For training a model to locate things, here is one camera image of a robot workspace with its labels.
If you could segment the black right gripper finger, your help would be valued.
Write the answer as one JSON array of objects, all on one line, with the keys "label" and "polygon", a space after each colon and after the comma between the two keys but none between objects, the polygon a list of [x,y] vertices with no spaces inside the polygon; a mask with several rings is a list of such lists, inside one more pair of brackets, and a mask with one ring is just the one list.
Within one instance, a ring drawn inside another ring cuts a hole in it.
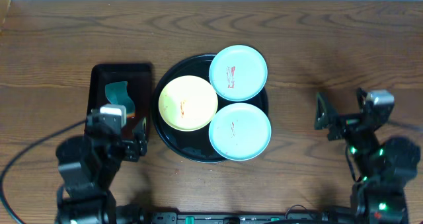
[{"label": "black right gripper finger", "polygon": [[366,114],[367,113],[367,105],[366,105],[366,99],[367,92],[363,90],[361,87],[356,89],[356,98],[358,101],[358,106],[360,109],[360,113]]},{"label": "black right gripper finger", "polygon": [[316,130],[323,130],[327,128],[330,122],[330,118],[328,115],[328,113],[330,112],[329,103],[326,96],[321,92],[317,93],[316,99],[317,99],[317,109],[316,109],[314,128]]}]

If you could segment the green orange sponge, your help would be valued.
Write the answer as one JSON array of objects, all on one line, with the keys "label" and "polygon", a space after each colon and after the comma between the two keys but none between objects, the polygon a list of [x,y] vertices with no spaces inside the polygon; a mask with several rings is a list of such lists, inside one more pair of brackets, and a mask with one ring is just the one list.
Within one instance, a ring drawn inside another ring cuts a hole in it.
[{"label": "green orange sponge", "polygon": [[119,81],[105,85],[105,95],[111,104],[126,107],[126,116],[135,116],[135,104],[128,94],[128,82]]}]

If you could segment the yellow plate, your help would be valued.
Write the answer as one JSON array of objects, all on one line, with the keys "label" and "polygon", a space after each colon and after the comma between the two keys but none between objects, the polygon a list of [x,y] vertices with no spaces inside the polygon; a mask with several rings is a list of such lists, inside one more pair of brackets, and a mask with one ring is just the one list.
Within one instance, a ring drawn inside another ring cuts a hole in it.
[{"label": "yellow plate", "polygon": [[205,79],[185,75],[173,79],[160,92],[159,114],[178,131],[196,131],[208,125],[218,108],[214,88]]}]

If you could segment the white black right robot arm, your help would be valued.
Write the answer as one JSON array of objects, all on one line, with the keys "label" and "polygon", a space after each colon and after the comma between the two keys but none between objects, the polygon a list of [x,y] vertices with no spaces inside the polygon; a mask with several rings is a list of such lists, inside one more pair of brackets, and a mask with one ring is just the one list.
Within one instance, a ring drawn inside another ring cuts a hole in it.
[{"label": "white black right robot arm", "polygon": [[323,93],[317,93],[314,128],[328,130],[330,141],[343,139],[354,181],[349,208],[334,207],[331,223],[408,223],[404,187],[414,179],[421,149],[410,139],[394,136],[380,143],[376,131],[389,122],[395,106],[386,90],[356,91],[360,111],[339,114]]}]

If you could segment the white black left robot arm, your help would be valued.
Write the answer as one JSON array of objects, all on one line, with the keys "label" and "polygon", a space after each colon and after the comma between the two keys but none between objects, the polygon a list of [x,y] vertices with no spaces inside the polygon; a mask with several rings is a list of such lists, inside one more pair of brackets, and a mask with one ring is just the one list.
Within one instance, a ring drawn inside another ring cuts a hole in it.
[{"label": "white black left robot arm", "polygon": [[71,137],[56,149],[63,186],[57,192],[57,224],[146,223],[136,204],[117,205],[110,186],[122,162],[136,162],[147,151],[147,118],[122,137],[122,115],[93,110],[83,135]]}]

